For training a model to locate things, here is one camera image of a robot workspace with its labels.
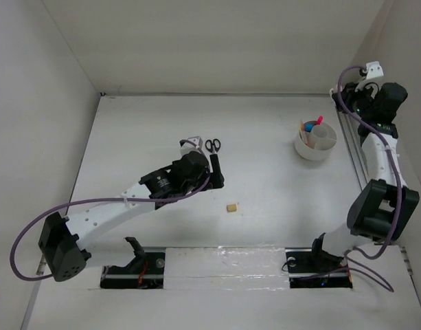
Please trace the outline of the small tan eraser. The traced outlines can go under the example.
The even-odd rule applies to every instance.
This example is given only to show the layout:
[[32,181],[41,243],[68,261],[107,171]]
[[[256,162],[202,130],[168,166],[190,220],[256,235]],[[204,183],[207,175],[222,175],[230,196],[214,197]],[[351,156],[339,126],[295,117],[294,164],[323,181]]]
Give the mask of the small tan eraser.
[[235,212],[237,211],[237,205],[236,204],[229,204],[226,207],[227,212]]

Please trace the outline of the black handled scissors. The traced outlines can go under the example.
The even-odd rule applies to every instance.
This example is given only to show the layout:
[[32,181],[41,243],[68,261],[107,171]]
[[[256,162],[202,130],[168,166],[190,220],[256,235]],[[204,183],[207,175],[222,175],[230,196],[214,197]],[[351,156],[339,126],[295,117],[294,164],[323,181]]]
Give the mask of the black handled scissors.
[[208,139],[205,141],[205,148],[209,153],[215,154],[219,152],[221,148],[221,142],[218,138]]

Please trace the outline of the blue black thick highlighter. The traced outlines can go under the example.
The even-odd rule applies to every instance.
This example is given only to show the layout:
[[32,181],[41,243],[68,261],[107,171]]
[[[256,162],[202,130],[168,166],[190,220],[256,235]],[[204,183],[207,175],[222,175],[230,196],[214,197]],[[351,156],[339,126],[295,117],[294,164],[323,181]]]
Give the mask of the blue black thick highlighter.
[[310,133],[312,131],[312,129],[313,129],[314,126],[315,126],[315,123],[313,123],[313,122],[307,122],[307,123],[305,123],[304,124],[304,130],[305,130],[305,132]]

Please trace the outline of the thin pink highlighter pen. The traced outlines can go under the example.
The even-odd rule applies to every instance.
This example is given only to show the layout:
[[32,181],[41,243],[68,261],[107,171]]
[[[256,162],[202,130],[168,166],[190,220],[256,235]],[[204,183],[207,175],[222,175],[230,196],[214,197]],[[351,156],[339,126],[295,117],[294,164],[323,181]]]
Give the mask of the thin pink highlighter pen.
[[299,136],[302,140],[302,142],[307,145],[308,144],[308,140],[307,140],[307,136],[306,136],[306,130],[305,130],[305,124],[303,121],[300,122],[300,126],[299,126]]

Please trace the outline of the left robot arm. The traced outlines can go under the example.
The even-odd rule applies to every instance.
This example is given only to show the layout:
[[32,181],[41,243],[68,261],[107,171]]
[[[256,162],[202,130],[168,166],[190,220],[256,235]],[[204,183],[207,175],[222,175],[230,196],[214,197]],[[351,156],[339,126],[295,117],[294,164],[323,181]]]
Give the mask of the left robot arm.
[[78,275],[93,258],[91,244],[117,226],[206,190],[221,189],[218,155],[191,151],[171,165],[144,175],[119,197],[91,199],[92,208],[61,216],[45,213],[38,246],[56,282]]

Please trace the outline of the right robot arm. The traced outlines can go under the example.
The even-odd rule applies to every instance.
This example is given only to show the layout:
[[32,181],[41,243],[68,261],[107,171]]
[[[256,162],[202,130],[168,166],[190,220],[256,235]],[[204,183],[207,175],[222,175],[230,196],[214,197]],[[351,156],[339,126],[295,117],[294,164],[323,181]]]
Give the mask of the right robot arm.
[[382,86],[349,82],[341,93],[332,94],[339,111],[359,118],[357,133],[369,180],[351,205],[345,224],[313,241],[308,262],[314,270],[338,266],[345,251],[367,239],[397,241],[416,209],[420,196],[408,188],[400,173],[398,130],[393,123],[407,96],[407,90],[396,82]]

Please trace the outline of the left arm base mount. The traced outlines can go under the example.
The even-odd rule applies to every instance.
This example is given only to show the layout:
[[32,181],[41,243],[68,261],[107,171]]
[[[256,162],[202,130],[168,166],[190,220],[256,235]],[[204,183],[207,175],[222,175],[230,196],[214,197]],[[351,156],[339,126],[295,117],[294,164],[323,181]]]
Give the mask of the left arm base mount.
[[101,289],[163,289],[166,248],[144,249],[135,237],[126,237],[134,258],[125,266],[104,266],[100,278]]

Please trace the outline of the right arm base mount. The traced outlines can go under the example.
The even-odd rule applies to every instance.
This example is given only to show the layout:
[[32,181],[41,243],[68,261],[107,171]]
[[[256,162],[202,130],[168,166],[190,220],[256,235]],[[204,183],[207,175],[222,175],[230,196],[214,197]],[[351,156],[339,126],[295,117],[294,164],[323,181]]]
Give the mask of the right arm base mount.
[[310,248],[286,248],[281,270],[289,274],[291,289],[353,288],[349,272],[343,269],[343,257],[323,251],[321,234]]

